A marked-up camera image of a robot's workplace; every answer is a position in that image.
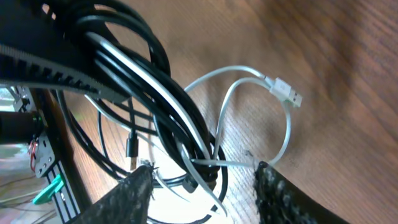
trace white cable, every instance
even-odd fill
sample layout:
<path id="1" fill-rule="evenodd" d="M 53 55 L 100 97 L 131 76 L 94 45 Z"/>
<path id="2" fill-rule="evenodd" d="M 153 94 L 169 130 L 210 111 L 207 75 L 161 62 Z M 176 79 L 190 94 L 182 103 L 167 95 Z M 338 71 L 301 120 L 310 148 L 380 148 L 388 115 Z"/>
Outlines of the white cable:
<path id="1" fill-rule="evenodd" d="M 198 86 L 199 84 L 203 83 L 204 81 L 206 81 L 207 79 L 211 78 L 211 77 L 215 77 L 217 75 L 220 75 L 222 73 L 226 73 L 226 72 L 232 72 L 232 71 L 244 71 L 244 72 L 249 72 L 261 79 L 265 79 L 266 76 L 263 75 L 261 72 L 257 71 L 254 68 L 245 66 L 245 65 L 232 65 L 232 66 L 227 66 L 227 67 L 223 67 L 223 68 L 219 68 L 216 69 L 212 72 L 207 73 L 206 75 L 196 79 L 195 81 L 193 81 L 191 84 L 189 84 L 187 87 L 185 87 L 185 91 L 189 92 L 191 90 L 193 90 L 196 86 Z"/>
<path id="2" fill-rule="evenodd" d="M 220 143 L 221 143 L 221 132 L 223 130 L 223 125 L 224 125 L 224 117 L 227 109 L 227 105 L 229 103 L 229 99 L 232 96 L 232 93 L 235 91 L 236 87 L 238 87 L 240 84 L 243 83 L 253 83 L 260 85 L 267 90 L 270 89 L 268 84 L 264 80 L 260 80 L 258 78 L 241 78 L 238 81 L 234 82 L 231 87 L 228 89 L 223 105 L 221 106 L 221 111 L 220 111 L 220 117 L 218 118 L 218 123 L 217 123 L 217 131 L 216 131 L 216 143 L 214 146 L 214 153 L 213 153 L 213 159 L 216 159 L 215 155 L 218 155 L 218 149 L 220 148 Z"/>
<path id="3" fill-rule="evenodd" d="M 162 186 L 164 189 L 167 189 L 169 192 L 171 192 L 172 194 L 176 195 L 178 198 L 186 201 L 186 202 L 190 202 L 188 199 L 184 198 L 183 196 L 179 195 L 178 193 L 176 193 L 176 191 L 174 191 L 171 187 L 169 187 L 166 182 L 163 180 L 162 176 L 159 173 L 159 170 L 155 171 L 155 179 L 159 182 L 160 186 Z"/>
<path id="4" fill-rule="evenodd" d="M 247 162 L 235 162 L 235 161 L 219 161 L 219 160 L 208 160 L 208 159 L 191 159 L 192 162 L 206 166 L 240 166 L 240 167 L 254 167 L 254 163 L 250 164 Z"/>
<path id="5" fill-rule="evenodd" d="M 206 144 L 203 142 L 199 131 L 195 124 L 193 123 L 191 117 L 182 107 L 180 102 L 164 87 L 155 77 L 149 74 L 148 71 L 142 69 L 136 62 L 132 61 L 129 57 L 127 57 L 123 52 L 121 52 L 117 47 L 107 41 L 104 37 L 95 34 L 93 32 L 87 32 L 86 35 L 91 37 L 94 41 L 99 43 L 102 47 L 104 47 L 109 53 L 115 56 L 120 62 L 125 64 L 128 68 L 130 68 L 136 75 L 140 76 L 145 82 L 147 82 L 155 91 L 157 91 L 164 99 L 170 104 L 170 106 L 177 112 L 177 114 L 182 118 L 183 122 L 187 125 L 188 130 L 191 132 L 193 138 L 199 145 L 200 150 L 202 151 L 204 157 L 206 159 L 210 159 L 210 154 L 206 147 Z"/>
<path id="6" fill-rule="evenodd" d="M 102 110 L 102 108 L 97 104 L 97 102 L 92 99 L 92 97 L 85 95 L 86 99 L 99 111 L 101 112 L 101 114 L 103 114 L 105 116 L 105 118 L 108 118 L 109 120 L 115 122 L 116 124 L 119 124 L 122 128 L 130 131 L 131 128 L 129 128 L 127 125 L 123 124 L 122 122 L 114 119 L 113 117 L 111 117 L 107 112 L 105 112 L 105 110 Z"/>
<path id="7" fill-rule="evenodd" d="M 290 117 L 290 111 L 289 111 L 289 107 L 287 106 L 286 102 L 280 102 L 284 111 L 285 111 L 285 115 L 286 115 L 286 133 L 285 133 L 285 139 L 284 139 L 284 143 L 282 144 L 281 149 L 279 150 L 278 154 L 275 156 L 275 158 L 271 159 L 270 161 L 268 161 L 268 165 L 269 166 L 275 166 L 275 164 L 279 161 L 280 158 L 282 158 L 282 156 L 284 155 L 286 149 L 287 149 L 287 145 L 289 143 L 289 139 L 290 139 L 290 133 L 292 131 L 292 118 Z"/>
<path id="8" fill-rule="evenodd" d="M 24 194 L 24 195 L 20 195 L 20 196 L 16 196 L 16 197 L 12 197 L 12 198 L 7 198 L 7 199 L 4 199 L 4 200 L 0 200 L 0 203 L 6 203 L 6 202 L 13 201 L 13 200 L 17 200 L 17 199 L 20 199 L 20 198 L 23 198 L 23 197 L 27 197 L 27 196 L 30 196 L 30 195 L 33 195 L 33 194 L 40 193 L 41 191 L 42 191 L 42 190 L 35 190 L 35 191 L 30 192 L 30 193 L 28 193 L 28 194 Z"/>
<path id="9" fill-rule="evenodd" d="M 185 166 L 187 167 L 189 173 L 195 179 L 195 181 L 205 190 L 205 192 L 214 200 L 216 206 L 224 211 L 225 217 L 228 217 L 228 213 L 224 207 L 224 205 L 218 200 L 217 196 L 213 193 L 213 191 L 209 188 L 203 178 L 200 176 L 198 171 L 194 168 L 190 158 L 189 153 L 185 149 L 184 145 L 176 138 L 177 148 L 180 151 L 182 161 L 184 162 Z"/>

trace cable bundle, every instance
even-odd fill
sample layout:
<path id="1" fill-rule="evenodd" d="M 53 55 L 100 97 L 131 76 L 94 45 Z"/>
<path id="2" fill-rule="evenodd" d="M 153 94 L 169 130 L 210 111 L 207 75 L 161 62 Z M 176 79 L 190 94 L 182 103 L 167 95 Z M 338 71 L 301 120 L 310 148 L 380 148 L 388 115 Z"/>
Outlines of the cable bundle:
<path id="1" fill-rule="evenodd" d="M 92 58 L 98 68 L 116 82 L 127 96 L 133 96 L 149 109 L 154 115 L 153 121 L 156 131 L 134 124 L 134 115 L 140 116 L 141 114 L 134 111 L 130 101 L 128 108 L 124 108 L 124 105 L 118 105 L 131 114 L 130 121 L 127 121 L 113 112 L 101 100 L 91 98 L 89 100 L 108 118 L 130 129 L 131 136 L 136 131 L 158 135 L 169 156 L 189 175 L 196 172 L 194 179 L 200 178 L 202 187 L 208 188 L 206 183 L 214 182 L 217 179 L 217 172 L 220 167 L 193 165 L 189 159 L 211 159 L 211 140 L 214 144 L 215 139 L 210 135 L 205 120 L 195 103 L 171 79 L 169 60 L 165 50 L 140 15 L 117 1 L 71 1 L 62 9 L 57 9 L 58 6 L 51 2 L 46 2 L 46 4 L 56 13 L 55 26 L 63 33 L 65 38 L 79 46 L 88 58 Z M 95 9 L 94 4 L 106 6 L 108 9 Z M 147 41 L 150 61 L 120 45 L 114 39 L 105 39 L 101 36 L 102 34 L 97 34 L 96 30 L 92 29 L 98 23 L 103 24 L 104 22 L 124 26 Z M 115 179 L 122 178 L 120 175 L 127 175 L 127 171 L 114 164 L 106 154 L 105 156 L 102 155 L 94 147 L 71 112 L 68 111 L 65 97 L 61 91 L 57 91 L 57 98 L 66 123 L 85 152 Z M 220 159 L 225 160 L 222 150 L 218 155 Z M 165 180 L 165 183 L 169 187 L 181 185 L 184 178 L 186 178 L 186 175 Z M 226 167 L 223 168 L 223 180 L 221 195 L 219 198 L 215 198 L 218 201 L 224 199 L 228 186 Z M 154 186 L 161 187 L 158 181 L 155 181 Z"/>
<path id="2" fill-rule="evenodd" d="M 281 150 L 273 160 L 269 161 L 269 164 L 273 166 L 282 157 L 290 137 L 291 122 L 287 102 L 300 106 L 302 100 L 302 97 L 284 81 L 278 78 L 272 80 L 253 68 L 236 65 L 210 72 L 183 90 L 170 77 L 169 60 L 162 45 L 141 16 L 131 8 L 121 2 L 107 0 L 72 1 L 58 9 L 59 6 L 52 6 L 51 2 L 46 4 L 57 14 L 56 28 L 61 31 L 65 38 L 79 46 L 81 51 L 92 60 L 93 64 L 115 82 L 118 88 L 125 92 L 126 96 L 134 97 L 153 114 L 153 117 L 151 117 L 135 111 L 131 100 L 128 101 L 128 106 L 115 103 L 122 110 L 129 112 L 130 119 L 128 121 L 116 114 L 101 100 L 86 96 L 98 109 L 98 129 L 104 151 L 104 155 L 102 155 L 68 110 L 62 91 L 54 93 L 57 95 L 66 123 L 80 146 L 111 177 L 119 180 L 128 173 L 107 157 L 101 127 L 101 114 L 130 130 L 127 142 L 134 142 L 137 136 L 149 141 L 139 132 L 157 135 L 167 154 L 187 172 L 186 175 L 181 177 L 166 180 L 162 180 L 157 175 L 154 187 L 165 187 L 176 194 L 171 187 L 181 185 L 183 181 L 190 181 L 193 185 L 201 185 L 215 202 L 211 211 L 215 212 L 217 208 L 222 208 L 227 215 L 226 209 L 222 205 L 228 188 L 226 166 L 252 167 L 251 164 L 225 161 L 226 158 L 220 146 L 226 106 L 236 87 L 243 83 L 260 85 L 280 100 L 286 114 L 287 130 Z M 108 9 L 95 9 L 94 4 L 106 6 Z M 98 33 L 95 27 L 98 24 L 103 25 L 104 22 L 126 27 L 147 41 L 150 61 L 120 45 L 114 38 L 105 38 L 106 34 Z M 187 95 L 187 92 L 208 78 L 232 70 L 249 72 L 256 78 L 239 79 L 229 88 L 221 108 L 216 137 L 214 137 L 210 134 L 203 116 Z M 156 130 L 137 126 L 134 116 L 153 120 Z M 220 196 L 217 198 L 209 185 L 215 183 L 220 166 L 222 167 L 222 188 Z M 203 223 L 211 215 L 207 215 L 194 223 Z M 148 220 L 162 223 L 152 218 L 148 218 Z"/>

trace wooden surface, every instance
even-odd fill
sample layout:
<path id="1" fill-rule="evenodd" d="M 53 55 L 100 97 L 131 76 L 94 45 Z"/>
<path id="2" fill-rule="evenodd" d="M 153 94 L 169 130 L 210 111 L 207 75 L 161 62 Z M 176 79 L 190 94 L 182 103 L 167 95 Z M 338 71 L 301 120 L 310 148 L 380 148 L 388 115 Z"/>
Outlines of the wooden surface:
<path id="1" fill-rule="evenodd" d="M 125 0 L 166 49 L 181 86 L 216 68 L 249 65 L 281 77 L 304 97 L 293 110 L 289 147 L 277 169 L 350 223 L 398 219 L 398 2 L 391 0 Z M 128 47 L 142 40 L 113 27 Z M 214 133 L 230 84 L 246 74 L 214 78 L 193 93 Z M 99 146 L 96 112 L 83 98 L 69 105 Z M 239 87 L 228 109 L 223 148 L 269 160 L 282 144 L 282 108 L 262 88 Z M 111 157 L 123 163 L 127 131 L 105 121 Z M 115 182 L 81 149 L 75 160 L 93 201 Z M 225 205 L 236 223 L 256 223 L 252 170 L 230 169 Z"/>

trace red wire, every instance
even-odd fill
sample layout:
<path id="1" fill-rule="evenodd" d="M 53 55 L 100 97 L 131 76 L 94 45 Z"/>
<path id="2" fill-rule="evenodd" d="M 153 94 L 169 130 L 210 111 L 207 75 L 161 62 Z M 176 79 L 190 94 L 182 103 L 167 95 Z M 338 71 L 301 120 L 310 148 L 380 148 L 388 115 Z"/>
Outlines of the red wire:
<path id="1" fill-rule="evenodd" d="M 32 150 L 32 146 L 33 146 L 33 140 L 31 140 L 31 142 L 29 143 L 29 147 L 27 148 L 28 155 L 30 155 L 30 151 Z"/>
<path id="2" fill-rule="evenodd" d="M 36 150 L 36 142 L 33 142 L 33 148 L 32 148 L 32 152 L 30 154 L 30 169 L 35 172 L 35 166 L 33 166 L 33 160 L 34 160 L 34 156 L 35 156 L 35 150 Z"/>

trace white cord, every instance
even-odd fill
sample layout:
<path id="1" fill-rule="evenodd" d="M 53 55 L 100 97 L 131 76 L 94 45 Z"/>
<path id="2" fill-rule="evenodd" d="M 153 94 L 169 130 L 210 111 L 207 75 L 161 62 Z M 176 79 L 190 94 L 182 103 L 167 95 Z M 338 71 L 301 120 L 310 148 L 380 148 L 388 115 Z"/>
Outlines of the white cord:
<path id="1" fill-rule="evenodd" d="M 192 162 L 206 166 L 240 166 L 240 167 L 254 167 L 254 163 L 250 164 L 247 162 L 235 162 L 235 161 L 219 161 L 219 160 L 208 160 L 208 159 L 191 159 Z"/>
<path id="2" fill-rule="evenodd" d="M 42 190 L 35 190 L 35 191 L 30 192 L 30 193 L 28 193 L 28 194 L 24 194 L 24 195 L 20 195 L 20 196 L 16 196 L 16 197 L 12 197 L 12 198 L 7 198 L 7 199 L 4 199 L 4 200 L 0 200 L 0 203 L 6 203 L 6 202 L 13 201 L 13 200 L 17 200 L 17 199 L 20 199 L 20 198 L 23 198 L 23 197 L 27 197 L 27 196 L 30 196 L 30 195 L 33 195 L 33 194 L 40 193 L 41 191 L 42 191 Z"/>
<path id="3" fill-rule="evenodd" d="M 265 79 L 266 76 L 263 75 L 261 72 L 257 71 L 254 68 L 245 66 L 245 65 L 232 65 L 232 66 L 227 66 L 227 67 L 223 67 L 223 68 L 219 68 L 216 69 L 212 72 L 207 73 L 206 75 L 196 79 L 195 81 L 193 81 L 191 84 L 189 84 L 187 87 L 185 87 L 185 91 L 189 92 L 191 90 L 193 90 L 196 86 L 198 86 L 199 84 L 203 83 L 204 81 L 206 81 L 207 79 L 211 78 L 211 77 L 215 77 L 219 74 L 222 73 L 226 73 L 226 72 L 231 72 L 231 71 L 243 71 L 243 72 L 249 72 L 261 79 Z"/>
<path id="4" fill-rule="evenodd" d="M 216 159 L 216 155 L 218 155 L 218 149 L 220 148 L 221 132 L 223 131 L 223 125 L 224 125 L 223 121 L 224 121 L 227 105 L 229 103 L 229 99 L 231 99 L 231 96 L 232 96 L 233 92 L 235 91 L 236 87 L 238 87 L 240 84 L 243 84 L 243 83 L 253 83 L 253 84 L 260 85 L 268 90 L 270 89 L 270 87 L 264 80 L 260 80 L 258 78 L 241 78 L 231 85 L 231 87 L 228 89 L 228 91 L 225 95 L 223 105 L 221 106 L 220 117 L 218 118 L 217 131 L 216 131 L 216 144 L 214 146 L 213 159 Z"/>
<path id="5" fill-rule="evenodd" d="M 163 180 L 161 174 L 159 173 L 158 170 L 155 171 L 155 179 L 159 182 L 160 186 L 162 186 L 164 189 L 167 189 L 169 192 L 172 194 L 176 195 L 179 199 L 182 199 L 186 202 L 190 202 L 188 199 L 184 198 L 183 196 L 179 195 L 174 191 L 171 187 L 169 187 L 166 182 Z"/>
<path id="6" fill-rule="evenodd" d="M 214 200 L 216 206 L 224 211 L 225 217 L 228 217 L 228 213 L 224 205 L 220 202 L 220 200 L 218 200 L 217 196 L 213 193 L 213 191 L 209 188 L 209 186 L 206 184 L 206 182 L 203 180 L 203 178 L 200 176 L 198 171 L 193 166 L 189 158 L 189 153 L 185 149 L 184 145 L 178 139 L 176 139 L 176 143 L 177 143 L 177 148 L 180 151 L 182 161 L 187 167 L 189 173 L 192 175 L 195 181 L 203 188 L 203 190 L 205 190 L 205 192 Z"/>

